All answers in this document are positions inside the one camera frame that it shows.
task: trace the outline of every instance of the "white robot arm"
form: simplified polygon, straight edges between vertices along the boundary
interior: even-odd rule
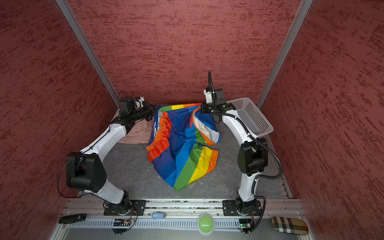
[[[210,71],[209,85],[204,90],[206,102],[202,103],[202,112],[219,115],[240,145],[237,162],[242,172],[242,179],[238,190],[240,198],[236,201],[236,205],[239,213],[249,212],[257,204],[255,188],[258,178],[277,179],[282,175],[282,167],[277,159],[280,166],[279,174],[262,175],[264,167],[268,165],[267,151],[275,157],[276,155],[266,146],[266,142],[257,140],[258,137],[241,121],[236,109],[226,102],[223,90],[213,89]],[[119,215],[125,215],[131,208],[128,193],[109,182],[102,162],[112,147],[132,129],[135,121],[141,119],[149,121],[159,107],[146,103],[143,97],[140,99],[124,97],[119,101],[119,108],[119,116],[97,139],[80,152],[68,155],[64,168],[67,167],[68,187],[92,193],[105,200],[110,209],[114,209]]]

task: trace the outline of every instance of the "white plastic basket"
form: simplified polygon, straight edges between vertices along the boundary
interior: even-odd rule
[[[249,131],[257,137],[273,132],[271,123],[266,119],[264,114],[261,113],[251,99],[236,98],[227,101],[227,103],[232,103],[235,106],[240,119],[248,127]]]

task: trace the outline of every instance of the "rainbow flag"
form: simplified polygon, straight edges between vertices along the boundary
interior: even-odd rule
[[[200,112],[200,103],[165,106],[154,117],[148,160],[173,188],[181,190],[216,166],[214,145],[220,134],[210,114]]]

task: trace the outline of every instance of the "pink cloth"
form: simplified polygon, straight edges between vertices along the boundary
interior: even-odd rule
[[[153,128],[153,120],[147,122],[142,120],[136,123],[131,131],[120,139],[119,143],[149,143],[149,138],[151,137],[151,132]]]

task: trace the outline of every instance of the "green button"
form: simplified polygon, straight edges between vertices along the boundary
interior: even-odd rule
[[[212,232],[214,228],[214,220],[210,215],[203,215],[199,219],[199,229],[201,232],[207,234]]]

